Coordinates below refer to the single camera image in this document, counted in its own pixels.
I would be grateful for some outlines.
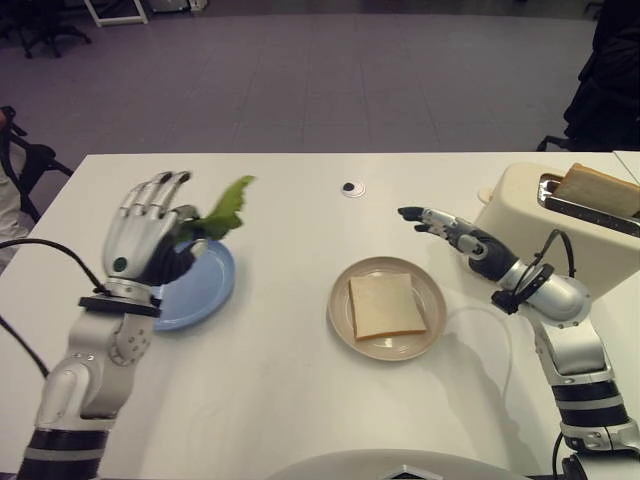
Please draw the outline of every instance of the silver robotic arm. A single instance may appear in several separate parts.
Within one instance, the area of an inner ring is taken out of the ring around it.
[[[562,417],[567,446],[580,454],[640,453],[638,425],[627,415],[602,340],[589,319],[591,301],[584,285],[553,274],[549,265],[528,268],[499,240],[463,219],[420,207],[401,208],[399,213],[418,222],[418,232],[446,239],[469,257],[472,270],[504,289],[494,294],[494,304],[507,313],[521,304],[535,332],[536,352]]]
[[[63,360],[47,378],[19,480],[97,477],[104,448],[127,401],[138,361],[151,343],[160,302],[151,286],[186,273],[206,242],[180,253],[180,225],[198,217],[190,205],[170,208],[188,172],[165,172],[134,188],[120,206],[103,250],[107,281],[83,297]]]

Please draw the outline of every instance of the bread slice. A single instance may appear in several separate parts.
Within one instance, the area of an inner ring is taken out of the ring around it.
[[[408,273],[352,277],[349,288],[356,340],[426,332]]]
[[[553,197],[619,217],[640,211],[640,186],[574,163]]]

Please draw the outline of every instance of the lettuce leaf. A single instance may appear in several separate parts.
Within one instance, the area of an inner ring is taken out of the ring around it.
[[[231,184],[209,215],[181,225],[176,243],[196,237],[222,240],[231,230],[241,227],[242,220],[238,212],[244,206],[244,189],[254,180],[255,177],[246,175]]]

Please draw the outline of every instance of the beige plate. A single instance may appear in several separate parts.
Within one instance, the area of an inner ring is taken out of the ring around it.
[[[388,273],[411,275],[413,296],[427,331],[422,334],[396,335],[356,342],[349,279]],[[368,357],[396,362],[423,354],[436,341],[444,330],[447,307],[440,288],[424,270],[399,258],[374,257],[350,266],[338,277],[329,298],[327,316],[347,345]]]

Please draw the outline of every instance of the black cable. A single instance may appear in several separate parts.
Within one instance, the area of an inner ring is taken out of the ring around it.
[[[533,260],[533,262],[531,262],[527,266],[523,274],[520,276],[518,283],[516,283],[515,288],[511,290],[512,297],[516,296],[516,294],[518,293],[518,290],[520,289],[520,286],[522,285],[522,282],[524,281],[525,278],[527,278],[527,275],[529,275],[529,272],[542,261],[542,259],[547,253],[547,250],[549,250],[549,247],[551,247],[551,244],[553,243],[553,241],[556,239],[558,235],[560,235],[560,237],[562,238],[562,242],[564,243],[564,248],[567,252],[567,263],[569,264],[569,276],[572,278],[575,277],[576,269],[575,269],[575,260],[573,257],[573,246],[571,245],[571,239],[569,238],[569,235],[567,235],[562,230],[554,229],[549,234],[549,237],[547,237],[547,241],[544,243],[542,250],[534,254],[535,259]]]
[[[553,444],[553,453],[551,454],[551,471],[553,472],[553,480],[558,480],[558,450],[562,442],[562,432],[558,434],[556,443]]]
[[[73,258],[78,265],[80,265],[80,268],[82,269],[82,271],[87,275],[87,277],[89,277],[89,280],[91,280],[91,283],[93,283],[93,285],[95,286],[95,289],[93,290],[94,292],[96,293],[102,292],[105,295],[109,295],[109,290],[107,290],[100,283],[100,280],[98,280],[98,277],[96,277],[93,274],[93,272],[89,270],[89,267],[87,267],[84,264],[84,262],[80,259],[80,257],[78,257],[78,255],[73,250],[65,247],[64,245],[60,245],[59,243],[52,242],[51,240],[42,240],[39,238],[21,238],[18,240],[8,240],[6,242],[0,242],[0,250],[3,248],[13,247],[15,245],[25,245],[25,244],[46,245],[47,247],[55,248],[56,250],[59,250],[62,253],[66,253],[71,258]],[[9,332],[9,334],[13,338],[15,338],[20,345],[22,345],[22,348],[24,348],[27,351],[29,356],[38,366],[38,369],[42,373],[42,376],[44,378],[47,378],[47,376],[49,375],[49,370],[47,369],[42,359],[38,357],[38,355],[31,349],[31,347],[27,344],[27,342],[25,342],[22,339],[22,337],[18,335],[18,333],[13,329],[13,327],[11,327],[11,325],[9,325],[9,323],[4,318],[2,318],[2,316],[0,316],[0,326],[2,326],[7,332]]]
[[[47,366],[44,364],[44,362],[42,361],[42,359],[33,351],[31,350],[31,347],[27,344],[27,342],[25,342],[22,337],[20,335],[18,335],[18,333],[11,327],[11,325],[9,325],[4,318],[2,318],[2,315],[0,315],[0,325],[7,331],[9,332],[9,334],[15,338],[18,343],[20,345],[22,345],[22,348],[24,348],[27,353],[29,354],[29,356],[31,357],[31,359],[36,362],[36,365],[38,366],[38,369],[40,370],[40,373],[42,373],[42,376],[44,378],[47,378],[49,376],[49,369],[47,368]]]
[[[87,275],[87,277],[89,277],[89,280],[91,280],[91,283],[93,283],[93,285],[95,286],[95,289],[94,289],[95,293],[100,292],[100,293],[104,293],[105,295],[109,294],[109,291],[100,283],[100,280],[98,280],[98,277],[96,277],[93,274],[93,272],[89,270],[89,267],[87,267],[84,264],[84,262],[80,259],[80,257],[73,250],[71,250],[68,247],[65,247],[64,245],[61,245],[56,242],[52,242],[51,240],[42,240],[40,238],[20,238],[18,240],[8,240],[6,242],[0,242],[0,249],[13,247],[15,245],[25,245],[25,244],[46,245],[47,247],[55,248],[56,250],[59,250],[62,253],[69,255],[71,258],[73,258],[76,261],[76,263],[80,266],[80,268]]]

